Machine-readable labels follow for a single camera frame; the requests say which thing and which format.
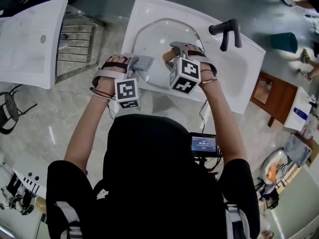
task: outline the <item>white cube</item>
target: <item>white cube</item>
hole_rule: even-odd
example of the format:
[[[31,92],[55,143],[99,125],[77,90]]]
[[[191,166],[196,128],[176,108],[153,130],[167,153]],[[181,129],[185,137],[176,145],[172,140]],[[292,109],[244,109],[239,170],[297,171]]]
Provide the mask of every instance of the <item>white cube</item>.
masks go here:
[[[124,109],[141,106],[138,82],[135,78],[115,79],[116,102]]]
[[[169,80],[170,89],[189,95],[200,83],[200,63],[179,58]]]

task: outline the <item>forearm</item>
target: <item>forearm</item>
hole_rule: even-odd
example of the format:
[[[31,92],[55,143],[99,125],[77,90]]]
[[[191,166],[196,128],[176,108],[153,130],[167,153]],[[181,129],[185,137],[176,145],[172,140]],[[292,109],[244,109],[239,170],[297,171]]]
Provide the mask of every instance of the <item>forearm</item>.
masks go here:
[[[92,151],[96,129],[108,103],[108,100],[96,96],[91,98],[66,150],[64,160],[75,164],[83,172]]]
[[[204,84],[202,89],[213,114],[217,142],[223,155],[224,165],[232,159],[246,159],[242,137],[220,83],[213,81]]]

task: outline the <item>teal trash can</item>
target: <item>teal trash can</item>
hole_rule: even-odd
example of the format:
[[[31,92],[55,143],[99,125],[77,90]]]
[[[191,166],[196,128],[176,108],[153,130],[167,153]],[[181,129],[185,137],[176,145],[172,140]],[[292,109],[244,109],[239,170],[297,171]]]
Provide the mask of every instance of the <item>teal trash can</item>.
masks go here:
[[[275,49],[296,53],[298,42],[293,33],[281,33],[271,35],[271,46]]]

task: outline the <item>person's right arm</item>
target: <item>person's right arm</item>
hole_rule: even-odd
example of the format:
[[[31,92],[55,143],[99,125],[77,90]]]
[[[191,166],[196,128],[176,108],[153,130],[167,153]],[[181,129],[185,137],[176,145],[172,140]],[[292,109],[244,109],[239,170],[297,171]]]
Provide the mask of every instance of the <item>person's right arm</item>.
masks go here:
[[[237,158],[246,160],[246,151],[242,137],[219,81],[202,84],[201,88],[206,95],[213,114],[217,142],[224,159],[224,165]]]

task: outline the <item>black chair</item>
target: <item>black chair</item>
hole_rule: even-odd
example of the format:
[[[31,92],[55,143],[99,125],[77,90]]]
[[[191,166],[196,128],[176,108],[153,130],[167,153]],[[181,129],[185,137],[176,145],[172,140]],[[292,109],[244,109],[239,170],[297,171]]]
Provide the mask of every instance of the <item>black chair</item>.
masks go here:
[[[16,123],[18,122],[19,120],[19,117],[21,115],[25,115],[29,110],[31,110],[32,108],[36,107],[38,104],[35,104],[34,106],[30,107],[29,109],[27,109],[26,111],[22,112],[20,111],[17,107],[16,107],[16,104],[15,104],[15,101],[14,101],[14,95],[16,93],[16,89],[18,87],[22,86],[22,84],[14,87],[10,92],[1,92],[0,93],[0,96],[3,96],[4,95],[4,104],[2,104],[0,106],[0,133],[3,133],[3,134],[10,134],[13,129],[15,128],[15,125]],[[9,118],[6,116],[5,112],[4,112],[4,108],[3,107],[6,107],[7,111],[8,111],[8,114],[9,114]],[[4,125],[10,120],[12,119],[15,124],[12,128],[10,129],[5,129],[3,128]]]

